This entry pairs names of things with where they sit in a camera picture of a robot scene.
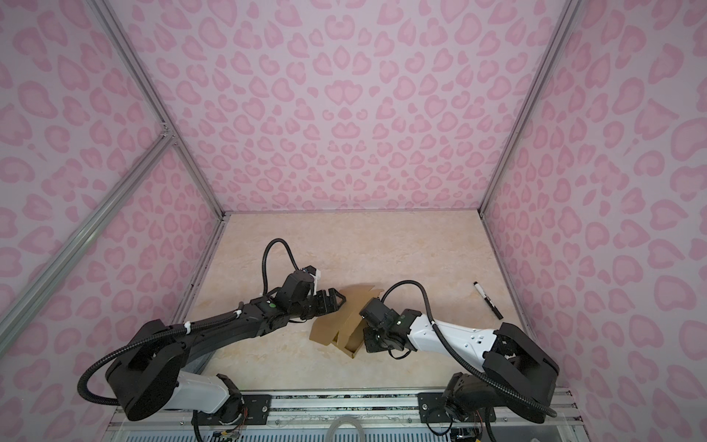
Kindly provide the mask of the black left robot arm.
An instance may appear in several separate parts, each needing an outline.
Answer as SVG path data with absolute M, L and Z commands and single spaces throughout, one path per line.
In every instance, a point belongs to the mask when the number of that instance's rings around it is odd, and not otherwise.
M 106 379 L 131 421 L 163 410 L 188 410 L 208 424 L 241 423 L 246 405 L 235 383 L 226 375 L 188 373 L 186 366 L 222 347 L 273 333 L 292 320 L 335 313 L 345 302 L 338 290 L 318 287 L 315 268 L 296 270 L 281 287 L 239 303 L 233 311 L 171 326 L 152 320 L 110 364 Z

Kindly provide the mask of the brown cardboard paper box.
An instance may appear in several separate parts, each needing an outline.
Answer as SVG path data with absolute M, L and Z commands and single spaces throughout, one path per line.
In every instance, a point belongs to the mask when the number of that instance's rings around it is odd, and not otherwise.
M 333 345 L 345 355 L 355 358 L 364 346 L 366 322 L 360 311 L 383 290 L 373 285 L 348 285 L 339 289 L 346 297 L 342 307 L 331 314 L 317 318 L 312 325 L 309 340 L 321 345 Z

